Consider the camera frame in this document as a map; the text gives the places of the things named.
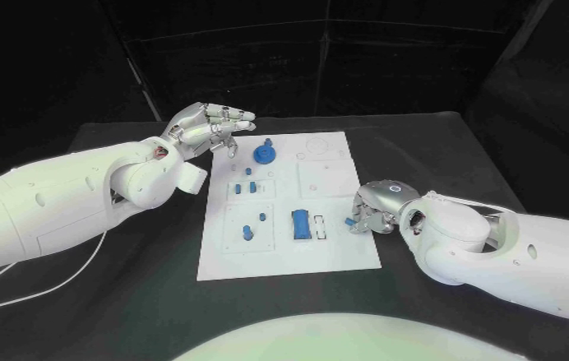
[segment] black table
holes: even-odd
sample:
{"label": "black table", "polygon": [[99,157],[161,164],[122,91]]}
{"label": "black table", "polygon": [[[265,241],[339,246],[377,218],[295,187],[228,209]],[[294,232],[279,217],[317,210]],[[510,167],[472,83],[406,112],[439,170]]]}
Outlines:
{"label": "black table", "polygon": [[[457,113],[261,118],[255,134],[343,130],[359,180],[390,178],[523,211]],[[158,135],[164,123],[85,124],[71,151]],[[210,169],[210,154],[192,161]],[[383,268],[196,282],[209,180],[107,235],[81,276],[53,293],[0,309],[0,359],[167,360],[254,322],[303,313],[359,312],[441,326],[523,354],[563,359],[568,320],[447,286],[416,267],[399,233],[375,234]],[[98,237],[23,262],[0,277],[0,299],[53,285],[84,264]]]}

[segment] white board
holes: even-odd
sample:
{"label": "white board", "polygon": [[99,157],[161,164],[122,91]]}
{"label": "white board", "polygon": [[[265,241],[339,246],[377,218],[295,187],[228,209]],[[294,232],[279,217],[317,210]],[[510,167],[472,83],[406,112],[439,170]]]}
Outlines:
{"label": "white board", "polygon": [[[350,234],[344,223],[359,190],[344,133],[268,137],[277,151],[269,164],[252,159],[267,136],[235,137],[232,160],[223,150],[213,154],[197,281],[380,268],[372,232]],[[311,239],[294,239],[298,209],[308,211]]]}

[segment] blue cylinder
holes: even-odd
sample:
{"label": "blue cylinder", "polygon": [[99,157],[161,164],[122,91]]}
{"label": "blue cylinder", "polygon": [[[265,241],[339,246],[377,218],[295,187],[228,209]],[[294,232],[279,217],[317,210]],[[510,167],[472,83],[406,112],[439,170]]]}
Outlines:
{"label": "blue cylinder", "polygon": [[245,240],[252,240],[252,231],[251,231],[251,226],[246,225],[243,227],[243,239]]}
{"label": "blue cylinder", "polygon": [[267,138],[264,145],[261,145],[252,152],[252,158],[259,164],[269,164],[277,158],[277,151],[272,148],[272,140]]}

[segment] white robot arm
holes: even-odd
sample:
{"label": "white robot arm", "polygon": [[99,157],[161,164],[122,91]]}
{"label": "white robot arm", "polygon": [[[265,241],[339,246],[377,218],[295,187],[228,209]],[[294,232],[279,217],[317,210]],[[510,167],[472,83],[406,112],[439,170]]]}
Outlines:
{"label": "white robot arm", "polygon": [[169,200],[196,194],[207,173],[184,162],[207,150],[238,152],[230,133],[254,113],[196,103],[160,137],[63,155],[0,177],[0,266],[61,252]]}
{"label": "white robot arm", "polygon": [[[478,206],[494,213],[478,213]],[[360,187],[350,232],[399,232],[418,267],[447,285],[474,285],[500,299],[569,318],[569,221],[445,197],[402,182]]]}

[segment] blue object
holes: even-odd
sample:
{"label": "blue object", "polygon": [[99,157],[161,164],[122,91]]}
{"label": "blue object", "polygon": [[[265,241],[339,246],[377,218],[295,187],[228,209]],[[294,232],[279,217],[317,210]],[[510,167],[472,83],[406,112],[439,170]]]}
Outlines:
{"label": "blue object", "polygon": [[252,152],[252,158],[259,164],[269,164],[277,157],[277,151],[272,148],[272,140],[267,138],[265,144],[261,145]]}
{"label": "blue object", "polygon": [[308,211],[304,209],[292,212],[294,238],[311,239],[311,228],[308,225]]}
{"label": "blue object", "polygon": [[252,231],[251,231],[251,226],[246,225],[243,227],[243,239],[245,240],[252,240]]}

